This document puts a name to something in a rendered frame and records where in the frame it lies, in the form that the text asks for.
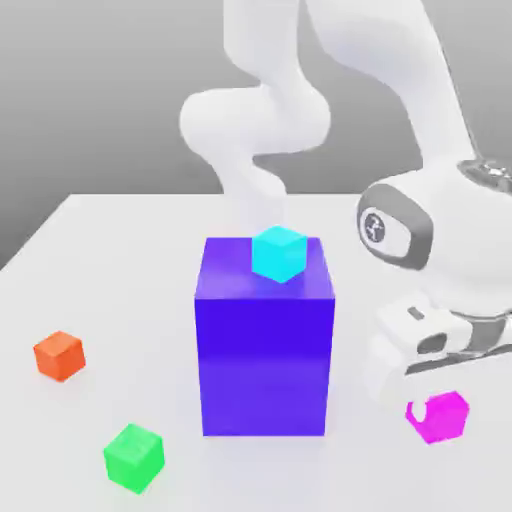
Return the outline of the small cyan cube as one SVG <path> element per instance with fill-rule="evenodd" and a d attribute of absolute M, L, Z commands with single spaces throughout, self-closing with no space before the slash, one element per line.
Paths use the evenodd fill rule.
<path fill-rule="evenodd" d="M 308 237 L 276 225 L 251 239 L 251 270 L 278 283 L 303 272 L 307 265 Z"/>

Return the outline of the small orange cube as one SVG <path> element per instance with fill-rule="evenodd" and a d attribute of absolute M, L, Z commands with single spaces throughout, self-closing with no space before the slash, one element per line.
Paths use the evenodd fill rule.
<path fill-rule="evenodd" d="M 57 331 L 33 347 L 38 370 L 57 382 L 64 382 L 86 365 L 82 340 Z"/>

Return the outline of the small green cube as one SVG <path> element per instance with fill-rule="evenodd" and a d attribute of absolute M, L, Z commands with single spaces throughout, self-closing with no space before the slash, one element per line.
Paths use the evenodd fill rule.
<path fill-rule="evenodd" d="M 163 439 L 160 435 L 129 423 L 103 449 L 108 478 L 142 494 L 165 465 Z"/>

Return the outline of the small magenta cube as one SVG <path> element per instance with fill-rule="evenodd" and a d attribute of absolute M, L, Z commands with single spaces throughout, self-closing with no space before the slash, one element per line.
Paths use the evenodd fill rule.
<path fill-rule="evenodd" d="M 457 391 L 430 397 L 422 421 L 414 414 L 413 405 L 413 402 L 407 403 L 405 418 L 427 444 L 463 435 L 470 406 Z"/>

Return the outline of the large purple box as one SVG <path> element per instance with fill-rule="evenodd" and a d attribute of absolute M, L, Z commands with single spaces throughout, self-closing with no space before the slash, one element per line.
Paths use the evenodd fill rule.
<path fill-rule="evenodd" d="M 206 240 L 194 296 L 206 436 L 325 432 L 335 294 L 322 243 L 277 283 L 251 270 L 248 238 Z"/>

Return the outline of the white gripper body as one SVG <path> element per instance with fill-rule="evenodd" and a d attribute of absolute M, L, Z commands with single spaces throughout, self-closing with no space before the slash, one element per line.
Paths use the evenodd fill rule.
<path fill-rule="evenodd" d="M 384 335 L 376 335 L 369 342 L 364 382 L 369 396 L 382 403 L 427 399 L 447 391 L 460 368 L 473 368 L 480 361 L 507 354 L 512 356 L 511 342 L 476 355 L 449 354 L 436 360 L 407 362 Z"/>

